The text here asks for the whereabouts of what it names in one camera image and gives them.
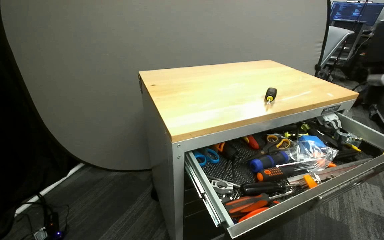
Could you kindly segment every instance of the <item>monitor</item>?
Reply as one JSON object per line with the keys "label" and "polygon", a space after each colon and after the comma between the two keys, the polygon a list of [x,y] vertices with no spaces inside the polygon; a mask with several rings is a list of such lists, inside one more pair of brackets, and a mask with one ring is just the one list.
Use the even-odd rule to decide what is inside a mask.
{"label": "monitor", "polygon": [[334,20],[358,20],[364,21],[364,28],[372,28],[379,18],[384,2],[352,2],[352,1],[332,1],[331,21]]}

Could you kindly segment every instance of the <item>blue handled tool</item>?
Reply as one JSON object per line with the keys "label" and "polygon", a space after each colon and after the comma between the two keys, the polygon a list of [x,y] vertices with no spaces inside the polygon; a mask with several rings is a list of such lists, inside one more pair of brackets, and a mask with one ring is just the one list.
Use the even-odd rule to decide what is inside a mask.
{"label": "blue handled tool", "polygon": [[194,156],[196,157],[198,162],[204,166],[208,162],[218,164],[220,162],[220,156],[215,149],[204,148],[202,150],[194,150]]}

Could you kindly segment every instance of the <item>wooden tabletop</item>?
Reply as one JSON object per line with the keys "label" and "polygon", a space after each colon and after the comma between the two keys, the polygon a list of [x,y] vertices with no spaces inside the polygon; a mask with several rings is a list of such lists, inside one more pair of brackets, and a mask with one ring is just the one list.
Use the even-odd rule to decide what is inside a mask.
{"label": "wooden tabletop", "polygon": [[[276,117],[354,101],[358,93],[271,61],[139,72],[172,142]],[[278,89],[272,105],[264,102]]]}

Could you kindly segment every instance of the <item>metal drawer frame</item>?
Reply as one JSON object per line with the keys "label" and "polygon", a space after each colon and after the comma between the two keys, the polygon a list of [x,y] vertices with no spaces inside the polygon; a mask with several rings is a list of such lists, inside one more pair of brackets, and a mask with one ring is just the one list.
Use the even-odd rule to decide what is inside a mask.
{"label": "metal drawer frame", "polygon": [[[355,134],[362,136],[380,149],[384,149],[384,134],[367,125],[363,125],[359,121],[352,120],[346,114],[339,113],[339,117],[344,129],[354,132]],[[215,189],[211,186],[208,177],[198,164],[192,152],[188,152],[186,156],[186,169],[191,176],[200,198],[204,201],[215,225],[227,228],[230,236],[235,238],[271,220],[292,212],[294,209],[299,209],[311,201],[315,201],[316,204],[322,200],[330,198],[330,196],[343,193],[350,186],[358,185],[368,177],[378,174],[379,172],[384,170],[384,154],[371,158],[364,164],[330,181],[326,181],[314,189],[308,189],[294,197],[290,197],[286,201],[238,224],[232,221],[231,216],[219,200]]]}

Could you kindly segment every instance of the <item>gray backdrop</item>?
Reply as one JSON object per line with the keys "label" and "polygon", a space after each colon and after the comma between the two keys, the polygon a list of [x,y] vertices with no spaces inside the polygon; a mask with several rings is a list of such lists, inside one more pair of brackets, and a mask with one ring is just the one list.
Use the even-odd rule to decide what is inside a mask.
{"label": "gray backdrop", "polygon": [[3,0],[44,122],[87,162],[150,168],[139,69],[272,58],[314,73],[326,0]]}

